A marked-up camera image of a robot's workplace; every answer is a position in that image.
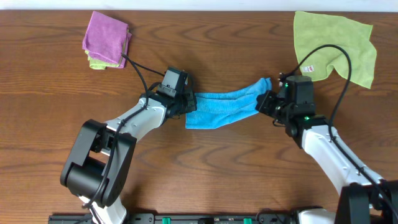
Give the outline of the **blue microfiber cloth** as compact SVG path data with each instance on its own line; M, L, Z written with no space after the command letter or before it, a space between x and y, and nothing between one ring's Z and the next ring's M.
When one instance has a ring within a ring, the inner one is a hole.
M272 89L270 78L224 93L196 93L197 109L186 114L187 129L217 129L258 114L257 97Z

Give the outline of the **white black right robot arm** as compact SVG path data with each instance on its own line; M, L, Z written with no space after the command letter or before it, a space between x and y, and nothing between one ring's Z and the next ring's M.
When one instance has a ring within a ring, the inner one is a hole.
M397 182L365 165L340 138L313 102L298 104L273 91L257 97L256 110L282 126L330 179L340 198L336 212L295 211L294 223L397 223Z

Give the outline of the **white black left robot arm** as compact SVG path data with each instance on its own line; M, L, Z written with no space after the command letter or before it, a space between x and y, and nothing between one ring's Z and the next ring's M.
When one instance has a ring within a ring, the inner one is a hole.
M193 90L174 96L157 90L143 94L136 106L104 123L89 119L76 137L60 183L92 214L92 223L126 223L120 193L136 144L169 118L197 108Z

